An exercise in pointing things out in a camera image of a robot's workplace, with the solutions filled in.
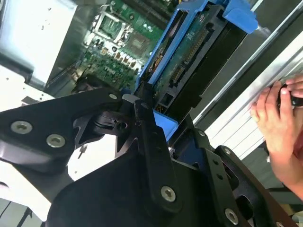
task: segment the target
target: blue plastic clip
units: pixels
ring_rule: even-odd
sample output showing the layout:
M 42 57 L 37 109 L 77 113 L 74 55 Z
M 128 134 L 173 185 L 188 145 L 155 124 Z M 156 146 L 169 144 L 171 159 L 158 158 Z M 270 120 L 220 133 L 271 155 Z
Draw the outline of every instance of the blue plastic clip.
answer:
M 156 125 L 163 128 L 166 141 L 169 141 L 179 126 L 178 122 L 155 110 L 153 111 L 153 115 L 155 117 Z
M 251 12 L 250 4 L 246 0 L 211 0 L 211 2 L 225 6 L 223 17 L 246 33 L 251 34 L 258 28 L 256 15 Z

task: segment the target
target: cable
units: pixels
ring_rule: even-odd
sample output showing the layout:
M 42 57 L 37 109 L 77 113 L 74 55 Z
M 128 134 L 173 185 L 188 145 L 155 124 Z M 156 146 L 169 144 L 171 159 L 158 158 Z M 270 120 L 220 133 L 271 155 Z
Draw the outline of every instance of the cable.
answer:
M 9 207 L 10 204 L 11 204 L 11 201 L 8 203 L 8 205 L 6 206 L 6 208 L 4 208 L 4 210 L 3 210 L 2 213 L 0 214 L 0 219 L 1 219 L 2 215 L 4 214 L 4 212 L 5 212 L 6 209 Z
M 30 216 L 30 218 L 33 218 L 33 212 L 30 208 L 27 207 L 17 227 L 22 227 L 28 216 Z

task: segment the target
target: silver screw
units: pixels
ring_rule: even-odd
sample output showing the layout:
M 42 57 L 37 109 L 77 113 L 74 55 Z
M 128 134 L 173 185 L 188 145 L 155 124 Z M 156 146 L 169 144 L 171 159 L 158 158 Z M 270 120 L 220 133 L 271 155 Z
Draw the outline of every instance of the silver screw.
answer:
M 284 226 L 283 226 L 280 222 L 278 222 L 278 221 L 276 222 L 276 226 L 277 226 L 277 227 L 284 227 Z
M 200 136 L 205 136 L 205 133 L 203 131 L 199 130 L 199 135 Z
M 235 212 L 233 212 L 232 209 L 227 208 L 225 210 L 225 216 L 227 217 L 227 219 L 233 223 L 235 226 L 239 223 L 238 217 L 235 214 Z
M 11 124 L 10 129 L 18 134 L 28 134 L 33 130 L 33 126 L 25 121 L 16 121 Z
M 226 154 L 231 155 L 231 151 L 229 149 L 224 148 L 224 151 L 225 151 Z
M 161 188 L 161 195 L 168 202 L 173 202 L 176 200 L 176 194 L 171 187 L 163 186 Z
M 148 109 L 148 105 L 146 103 L 141 103 L 141 106 L 143 106 L 145 109 Z
M 117 96 L 115 96 L 114 94 L 109 94 L 109 97 L 111 97 L 112 99 L 117 99 Z
M 46 138 L 46 142 L 52 148 L 61 148 L 65 145 L 65 138 L 58 134 L 52 134 Z

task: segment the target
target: white metal panel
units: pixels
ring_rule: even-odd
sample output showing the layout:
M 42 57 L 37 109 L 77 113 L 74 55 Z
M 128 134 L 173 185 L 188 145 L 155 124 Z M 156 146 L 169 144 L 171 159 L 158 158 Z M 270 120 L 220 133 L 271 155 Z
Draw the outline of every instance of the white metal panel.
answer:
M 76 5 L 71 0 L 7 0 L 0 49 L 46 83 Z
M 274 81 L 302 71 L 303 32 L 257 77 L 257 79 L 205 131 L 213 147 L 226 145 L 245 158 L 263 141 L 257 124 L 250 118 L 251 103 Z
M 22 76 L 0 65 L 0 111 L 20 107 L 21 100 L 27 96 L 38 101 L 53 99 L 25 84 Z M 9 187 L 0 187 L 1 198 L 28 206 L 42 221 L 46 221 L 50 201 L 15 167 L 3 161 L 0 161 L 0 182 Z

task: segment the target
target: finger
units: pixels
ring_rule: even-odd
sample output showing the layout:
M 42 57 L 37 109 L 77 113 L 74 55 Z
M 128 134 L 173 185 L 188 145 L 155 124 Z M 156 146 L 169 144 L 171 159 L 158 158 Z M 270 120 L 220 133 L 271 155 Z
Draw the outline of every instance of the finger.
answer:
M 281 87 L 281 82 L 276 81 L 267 96 L 265 102 L 265 109 L 269 120 L 277 121 L 277 119 L 279 119 L 279 112 L 276 105 L 276 101 L 278 99 Z
M 303 82 L 303 74 L 296 74 L 295 78 L 288 79 L 286 81 L 286 84 L 290 85 L 290 84 L 299 83 L 299 82 Z
M 295 90 L 299 90 L 299 89 L 303 89 L 303 82 L 298 82 L 298 83 L 287 85 L 287 90 L 289 90 L 289 91 L 295 91 Z
M 258 116 L 259 116 L 261 121 L 266 121 L 267 120 L 265 102 L 266 102 L 267 96 L 269 94 L 269 91 L 270 91 L 269 87 L 265 88 L 261 92 L 261 94 L 259 96 L 259 99 L 257 101 L 257 113 L 258 113 Z
M 290 93 L 286 88 L 281 89 L 280 117 L 282 121 L 288 121 L 293 117 Z
M 251 118 L 255 121 L 255 122 L 259 122 L 260 121 L 260 118 L 259 118 L 259 115 L 257 113 L 257 104 L 254 103 L 252 106 L 251 106 L 251 109 L 250 109 L 250 115 L 251 115 Z
M 303 98 L 303 89 L 294 90 L 291 92 L 292 96 Z

